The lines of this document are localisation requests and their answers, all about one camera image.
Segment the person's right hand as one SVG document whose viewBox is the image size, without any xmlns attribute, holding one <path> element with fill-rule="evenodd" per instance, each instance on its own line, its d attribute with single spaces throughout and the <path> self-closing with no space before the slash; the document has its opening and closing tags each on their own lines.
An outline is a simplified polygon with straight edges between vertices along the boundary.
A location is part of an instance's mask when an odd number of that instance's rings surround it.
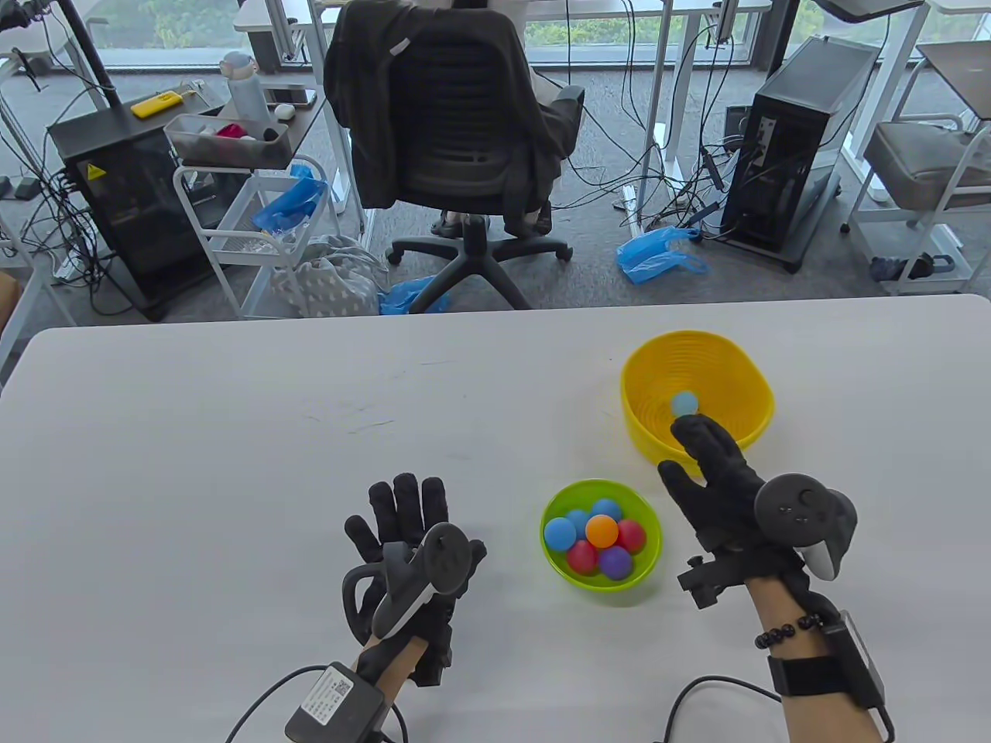
<svg viewBox="0 0 991 743">
<path fill-rule="evenodd" d="M 768 545 L 755 516 L 756 496 L 765 481 L 749 466 L 732 435 L 701 414 L 676 418 L 671 432 L 705 483 L 694 481 L 676 461 L 659 463 L 658 474 L 701 548 L 719 554 Z"/>
</svg>

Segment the person's left hand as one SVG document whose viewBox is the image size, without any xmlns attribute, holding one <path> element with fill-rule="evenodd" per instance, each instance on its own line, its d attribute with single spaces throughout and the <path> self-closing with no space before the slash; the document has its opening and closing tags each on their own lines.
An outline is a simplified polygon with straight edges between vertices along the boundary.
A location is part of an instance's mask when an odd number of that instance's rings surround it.
<svg viewBox="0 0 991 743">
<path fill-rule="evenodd" d="M 386 543 L 404 542 L 410 547 L 418 547 L 430 527 L 449 520 L 446 489 L 441 478 L 425 478 L 421 484 L 414 474 L 403 473 L 397 475 L 392 484 L 376 482 L 369 488 L 369 504 L 375 516 L 376 534 L 360 515 L 350 516 L 344 526 L 345 534 L 366 563 L 381 562 Z M 456 600 L 467 592 L 468 581 L 486 556 L 484 542 L 471 540 L 470 545 L 473 563 L 467 579 L 450 597 L 435 599 L 446 608 L 450 606 L 448 615 L 452 615 Z M 371 621 L 385 591 L 383 580 L 372 580 L 358 610 L 362 620 Z"/>
</svg>

